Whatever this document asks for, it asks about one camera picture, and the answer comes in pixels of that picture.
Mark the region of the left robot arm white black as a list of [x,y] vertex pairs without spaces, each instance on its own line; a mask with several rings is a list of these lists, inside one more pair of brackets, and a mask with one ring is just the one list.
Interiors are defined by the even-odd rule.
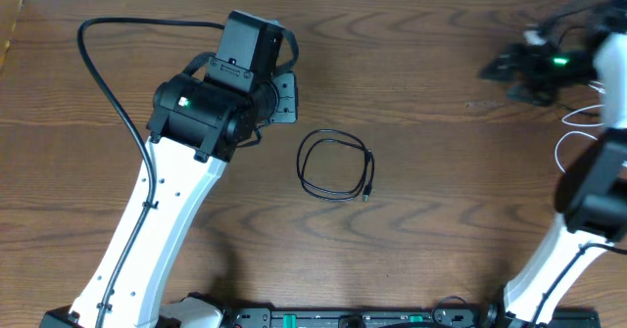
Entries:
[[234,152],[257,145],[264,126],[298,117],[294,62],[278,59],[292,31],[241,11],[221,26],[215,52],[196,56],[155,92],[143,163],[112,241],[71,305],[45,327],[218,327],[222,309],[199,295],[167,305],[172,266],[203,201]]

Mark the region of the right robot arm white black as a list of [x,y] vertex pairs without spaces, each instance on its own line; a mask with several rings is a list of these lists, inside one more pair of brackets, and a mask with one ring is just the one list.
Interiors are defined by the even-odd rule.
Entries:
[[562,172],[555,217],[523,269],[501,289],[483,327],[584,327],[590,313],[555,309],[602,254],[618,254],[626,235],[626,0],[576,0],[532,26],[479,73],[508,82],[510,99],[536,107],[560,89],[587,84],[601,93],[602,132]]

